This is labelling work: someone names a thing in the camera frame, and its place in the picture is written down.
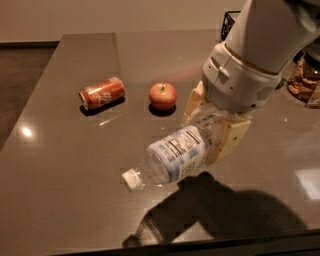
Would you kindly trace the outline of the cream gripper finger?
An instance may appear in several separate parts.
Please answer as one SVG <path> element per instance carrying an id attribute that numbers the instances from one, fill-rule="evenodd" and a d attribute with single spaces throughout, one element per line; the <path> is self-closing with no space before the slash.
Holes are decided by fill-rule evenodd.
<path id="1" fill-rule="evenodd" d="M 216 118 L 211 133 L 212 145 L 208 151 L 208 163 L 218 163 L 228 156 L 246 135 L 250 125 L 251 121 L 246 118 Z"/>
<path id="2" fill-rule="evenodd" d="M 202 82 L 192 89 L 182 117 L 182 126 L 200 120 L 213 104 L 206 99 Z"/>

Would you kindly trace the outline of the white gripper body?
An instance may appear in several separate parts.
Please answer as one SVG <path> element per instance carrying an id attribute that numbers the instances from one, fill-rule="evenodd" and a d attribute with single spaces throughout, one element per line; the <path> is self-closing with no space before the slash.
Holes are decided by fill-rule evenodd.
<path id="1" fill-rule="evenodd" d="M 203 66 L 202 82 L 210 102 L 231 113 L 245 113 L 266 103 L 281 76 L 258 71 L 219 43 Z"/>

